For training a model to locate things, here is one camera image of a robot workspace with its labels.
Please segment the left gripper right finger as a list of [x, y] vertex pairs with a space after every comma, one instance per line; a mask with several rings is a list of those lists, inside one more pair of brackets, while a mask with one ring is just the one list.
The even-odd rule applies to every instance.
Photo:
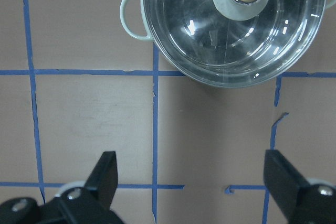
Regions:
[[290, 220], [300, 193], [310, 183], [278, 150], [265, 151], [263, 180], [285, 218]]

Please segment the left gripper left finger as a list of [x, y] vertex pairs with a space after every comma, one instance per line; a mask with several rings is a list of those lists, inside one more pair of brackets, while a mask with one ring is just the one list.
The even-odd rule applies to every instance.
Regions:
[[117, 156], [115, 151], [103, 152], [84, 184], [101, 206], [109, 210], [118, 186]]

